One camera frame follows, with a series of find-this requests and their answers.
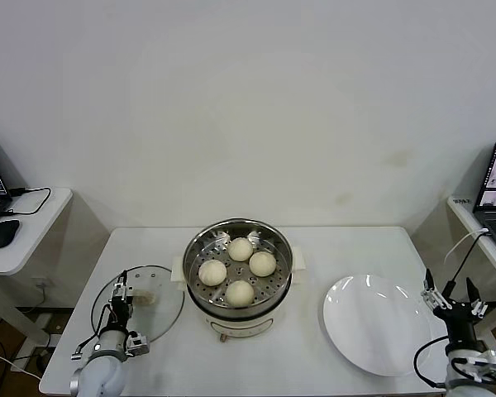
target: white plate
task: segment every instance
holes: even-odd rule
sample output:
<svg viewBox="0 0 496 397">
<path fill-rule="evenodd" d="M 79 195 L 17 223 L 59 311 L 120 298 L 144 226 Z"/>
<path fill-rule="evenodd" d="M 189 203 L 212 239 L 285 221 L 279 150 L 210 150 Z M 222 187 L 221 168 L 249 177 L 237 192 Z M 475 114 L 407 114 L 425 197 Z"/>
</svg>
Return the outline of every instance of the white plate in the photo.
<svg viewBox="0 0 496 397">
<path fill-rule="evenodd" d="M 432 339 L 424 305 L 393 281 L 352 275 L 334 284 L 323 302 L 329 337 L 349 361 L 382 376 L 413 371 L 417 349 Z M 424 352 L 418 364 L 427 359 Z"/>
</svg>

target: computer mouse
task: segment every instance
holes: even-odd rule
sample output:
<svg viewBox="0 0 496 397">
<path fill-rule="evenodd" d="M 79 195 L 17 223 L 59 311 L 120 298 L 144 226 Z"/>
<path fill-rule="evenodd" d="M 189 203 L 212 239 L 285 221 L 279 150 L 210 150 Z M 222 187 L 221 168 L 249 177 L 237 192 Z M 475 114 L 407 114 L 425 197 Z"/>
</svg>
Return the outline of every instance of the computer mouse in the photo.
<svg viewBox="0 0 496 397">
<path fill-rule="evenodd" d="M 16 219 L 0 222 L 0 248 L 4 248 L 11 244 L 13 238 L 15 238 L 15 234 L 17 234 L 19 226 L 20 222 Z"/>
</svg>

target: floor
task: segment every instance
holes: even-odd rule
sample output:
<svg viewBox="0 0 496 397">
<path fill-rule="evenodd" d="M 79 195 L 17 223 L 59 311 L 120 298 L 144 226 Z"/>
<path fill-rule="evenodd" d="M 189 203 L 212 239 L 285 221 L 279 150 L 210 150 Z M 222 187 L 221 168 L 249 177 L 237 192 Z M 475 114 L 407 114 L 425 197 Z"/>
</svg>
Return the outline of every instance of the floor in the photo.
<svg viewBox="0 0 496 397">
<path fill-rule="evenodd" d="M 55 313 L 46 327 L 46 331 L 50 333 L 62 333 L 66 323 L 69 320 L 71 313 Z M 36 314 L 28 314 L 31 319 L 36 318 Z M 14 353 L 20 349 L 21 344 L 24 341 L 24 337 L 13 327 L 4 321 L 0 322 L 0 341 L 6 349 L 8 357 L 13 356 Z M 35 353 L 41 354 L 44 349 L 37 349 Z M 46 355 L 42 358 L 43 365 L 47 364 L 50 355 Z M 6 368 L 5 365 L 0 364 L 0 397 L 36 397 L 43 396 L 38 389 L 38 380 L 18 372 L 11 372 L 9 366 L 5 371 L 5 376 L 1 382 L 2 372 Z M 35 375 L 42 376 L 42 373 L 37 369 L 36 358 L 31 358 L 30 362 L 26 368 L 27 371 L 34 373 Z"/>
<path fill-rule="evenodd" d="M 66 327 L 66 323 L 68 322 L 70 315 L 71 313 L 53 314 L 50 323 L 46 327 L 46 331 L 50 333 L 62 333 L 64 331 L 64 327 Z M 27 316 L 32 320 L 36 319 L 36 314 L 28 314 Z M 0 342 L 6 349 L 7 358 L 10 358 L 20 349 L 22 343 L 24 342 L 24 337 L 8 323 L 1 321 Z M 43 348 L 36 349 L 34 353 L 41 354 L 43 351 Z M 49 359 L 49 354 L 42 357 L 42 365 L 47 365 Z M 26 370 L 35 375 L 42 376 L 42 373 L 37 369 L 36 357 L 30 359 Z M 39 381 L 37 379 L 19 372 L 11 372 L 10 366 L 6 364 L 0 364 L 0 379 L 2 373 L 5 375 L 3 381 L 0 381 L 0 383 L 2 383 L 2 386 L 0 387 L 0 397 L 35 397 L 43 395 L 39 392 Z"/>
</svg>

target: steamed bun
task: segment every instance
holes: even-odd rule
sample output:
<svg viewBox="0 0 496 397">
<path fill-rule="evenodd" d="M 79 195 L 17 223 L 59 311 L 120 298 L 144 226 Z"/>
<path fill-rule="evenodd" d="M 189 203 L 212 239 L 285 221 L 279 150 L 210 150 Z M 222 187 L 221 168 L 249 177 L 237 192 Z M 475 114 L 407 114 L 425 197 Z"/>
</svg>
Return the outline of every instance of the steamed bun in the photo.
<svg viewBox="0 0 496 397">
<path fill-rule="evenodd" d="M 254 253 L 254 246 L 247 238 L 239 237 L 228 244 L 227 251 L 234 261 L 244 262 Z"/>
<path fill-rule="evenodd" d="M 220 261 L 205 261 L 198 269 L 198 278 L 207 286 L 219 285 L 226 278 L 226 267 Z"/>
<path fill-rule="evenodd" d="M 275 258 L 268 252 L 256 252 L 250 258 L 250 271 L 259 277 L 266 277 L 274 273 L 276 267 Z"/>
<path fill-rule="evenodd" d="M 226 301 L 234 308 L 248 306 L 254 301 L 254 297 L 254 289 L 243 280 L 230 284 L 226 290 Z"/>
</svg>

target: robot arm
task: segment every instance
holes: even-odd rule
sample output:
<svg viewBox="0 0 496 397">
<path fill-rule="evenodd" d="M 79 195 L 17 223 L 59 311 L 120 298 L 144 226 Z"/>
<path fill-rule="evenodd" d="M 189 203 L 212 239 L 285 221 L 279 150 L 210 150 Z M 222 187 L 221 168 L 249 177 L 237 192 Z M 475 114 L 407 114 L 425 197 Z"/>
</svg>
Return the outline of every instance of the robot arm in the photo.
<svg viewBox="0 0 496 397">
<path fill-rule="evenodd" d="M 126 270 L 118 277 L 109 303 L 103 307 L 99 325 L 105 309 L 109 309 L 107 325 L 77 346 L 72 360 L 82 358 L 82 349 L 97 335 L 98 342 L 83 368 L 76 370 L 70 382 L 73 397 L 117 397 L 125 387 L 125 373 L 122 363 L 128 357 L 149 352 L 146 336 L 128 331 L 126 325 L 132 316 L 132 287 L 126 286 Z"/>
<path fill-rule="evenodd" d="M 78 397 L 117 397 L 125 388 L 122 362 L 113 356 L 101 356 L 88 362 L 78 378 Z"/>
<path fill-rule="evenodd" d="M 456 302 L 450 298 L 455 281 L 449 281 L 441 293 L 434 285 L 432 273 L 427 270 L 421 295 L 433 314 L 445 322 L 449 343 L 446 397 L 496 397 L 488 390 L 496 385 L 496 352 L 488 350 L 476 338 L 474 325 L 484 317 L 488 305 L 481 300 L 478 289 L 466 279 L 469 302 Z M 435 382 L 425 380 L 429 385 Z"/>
</svg>

